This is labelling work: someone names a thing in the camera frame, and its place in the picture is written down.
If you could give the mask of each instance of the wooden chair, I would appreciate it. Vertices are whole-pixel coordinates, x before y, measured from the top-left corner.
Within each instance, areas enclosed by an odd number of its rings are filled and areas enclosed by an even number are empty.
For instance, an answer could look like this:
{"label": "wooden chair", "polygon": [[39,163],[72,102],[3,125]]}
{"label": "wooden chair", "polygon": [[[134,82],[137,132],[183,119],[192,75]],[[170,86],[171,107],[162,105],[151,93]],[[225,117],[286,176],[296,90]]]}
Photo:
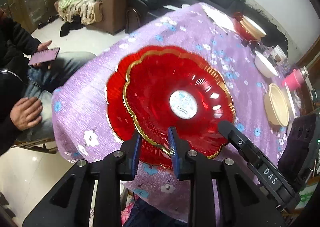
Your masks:
{"label": "wooden chair", "polygon": [[42,152],[42,153],[48,153],[48,154],[56,154],[58,151],[57,147],[54,148],[47,148],[46,143],[53,142],[54,139],[41,139],[41,140],[35,140],[31,142],[20,142],[15,141],[11,148],[23,148],[27,150]]}

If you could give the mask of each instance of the table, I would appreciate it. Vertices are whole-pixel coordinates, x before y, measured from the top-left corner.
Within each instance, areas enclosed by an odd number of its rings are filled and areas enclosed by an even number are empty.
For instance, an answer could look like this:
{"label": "table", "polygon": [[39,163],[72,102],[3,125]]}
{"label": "table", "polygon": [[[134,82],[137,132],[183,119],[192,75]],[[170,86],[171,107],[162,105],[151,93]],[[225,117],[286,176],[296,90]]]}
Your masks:
{"label": "table", "polygon": [[[203,56],[221,72],[233,97],[236,127],[277,165],[286,147],[286,130],[271,128],[263,98],[268,85],[272,82],[280,85],[283,76],[263,77],[254,65],[250,48],[242,46],[237,34],[230,31],[227,35],[214,25],[202,4],[169,12],[126,36],[55,91],[53,128],[57,146],[65,159],[73,163],[82,158],[93,162],[119,150],[122,141],[112,133],[106,119],[104,88],[108,78],[124,56],[146,45],[177,45]],[[245,161],[231,145],[224,147],[216,159],[225,158],[232,158],[253,179]],[[177,181],[172,171],[140,162],[135,180],[123,184],[160,211],[182,221],[188,220],[189,182]],[[213,186],[219,221],[217,190]]]}

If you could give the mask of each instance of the jeans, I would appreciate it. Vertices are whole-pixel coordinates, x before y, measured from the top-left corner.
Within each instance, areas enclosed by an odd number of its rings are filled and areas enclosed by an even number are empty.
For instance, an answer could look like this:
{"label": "jeans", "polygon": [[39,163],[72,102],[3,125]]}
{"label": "jeans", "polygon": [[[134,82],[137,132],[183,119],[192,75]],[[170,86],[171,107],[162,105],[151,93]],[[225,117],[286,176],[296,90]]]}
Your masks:
{"label": "jeans", "polygon": [[94,57],[95,55],[89,52],[65,52],[58,54],[49,70],[45,66],[41,69],[33,67],[28,69],[28,81],[21,97],[37,97],[41,100],[43,109],[40,116],[42,116],[42,121],[32,128],[22,131],[17,138],[18,141],[54,139],[51,109],[52,92],[64,85],[80,67]]}

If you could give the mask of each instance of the red bowl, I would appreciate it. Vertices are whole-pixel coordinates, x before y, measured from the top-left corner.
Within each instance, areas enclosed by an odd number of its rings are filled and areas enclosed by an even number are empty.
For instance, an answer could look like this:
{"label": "red bowl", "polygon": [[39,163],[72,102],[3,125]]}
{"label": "red bowl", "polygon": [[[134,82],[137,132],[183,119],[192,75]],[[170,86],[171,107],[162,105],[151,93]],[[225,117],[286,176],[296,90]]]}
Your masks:
{"label": "red bowl", "polygon": [[233,25],[235,31],[246,41],[256,40],[253,35],[251,35],[240,23],[243,16],[240,13],[235,13],[233,17]]}
{"label": "red bowl", "polygon": [[[193,59],[198,65],[203,67],[209,66],[208,63],[200,56],[186,52],[176,46],[168,46],[165,48],[167,51],[173,52],[176,55],[184,54]],[[137,53],[130,54],[124,57],[118,65],[117,71],[109,78],[107,82],[106,90],[107,92],[107,114],[110,122],[110,126],[116,135],[123,141],[131,139],[135,127],[131,115],[128,113],[127,109],[123,103],[123,87],[125,84],[125,76],[129,65],[141,58],[141,56],[148,51],[163,51],[163,47],[159,46],[148,46]],[[160,165],[169,169],[172,169],[172,163],[170,156],[168,156],[161,149],[153,146],[149,142],[143,140],[140,160],[152,164]]]}
{"label": "red bowl", "polygon": [[209,158],[228,141],[217,129],[234,121],[232,98],[220,75],[169,51],[149,51],[126,74],[124,104],[139,133],[153,145],[169,150],[167,130]]}

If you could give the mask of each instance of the black sofa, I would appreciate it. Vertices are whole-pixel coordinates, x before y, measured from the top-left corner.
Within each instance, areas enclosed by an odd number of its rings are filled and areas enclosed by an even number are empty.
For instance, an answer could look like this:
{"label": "black sofa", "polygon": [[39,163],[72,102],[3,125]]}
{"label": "black sofa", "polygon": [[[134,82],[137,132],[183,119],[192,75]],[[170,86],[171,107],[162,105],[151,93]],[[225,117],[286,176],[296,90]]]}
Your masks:
{"label": "black sofa", "polygon": [[263,44],[266,46],[279,45],[288,55],[288,40],[285,35],[278,30],[276,25],[240,0],[128,0],[126,33],[131,33],[140,26],[172,11],[164,8],[165,5],[181,8],[182,4],[192,5],[198,2],[205,2],[230,17],[233,17],[235,12],[250,17],[267,33],[267,36],[262,39]]}

